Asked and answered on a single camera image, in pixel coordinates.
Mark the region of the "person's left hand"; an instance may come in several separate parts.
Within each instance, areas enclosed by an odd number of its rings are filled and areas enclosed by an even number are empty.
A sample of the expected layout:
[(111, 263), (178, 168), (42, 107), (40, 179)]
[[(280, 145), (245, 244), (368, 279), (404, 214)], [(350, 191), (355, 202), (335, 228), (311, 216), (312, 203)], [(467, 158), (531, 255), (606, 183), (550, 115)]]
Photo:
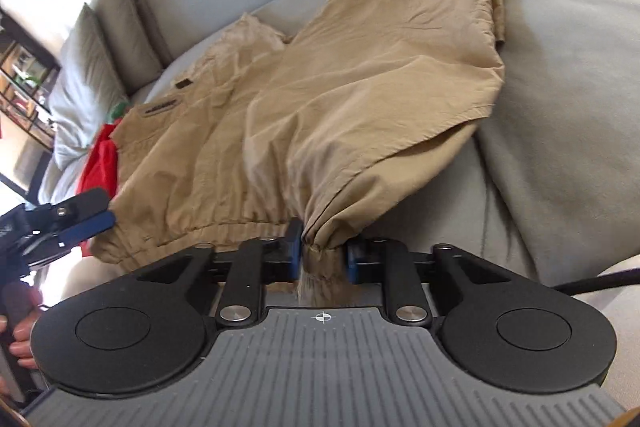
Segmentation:
[(32, 329), (42, 313), (41, 303), (40, 291), (23, 281), (1, 289), (1, 393), (17, 401), (38, 389)]

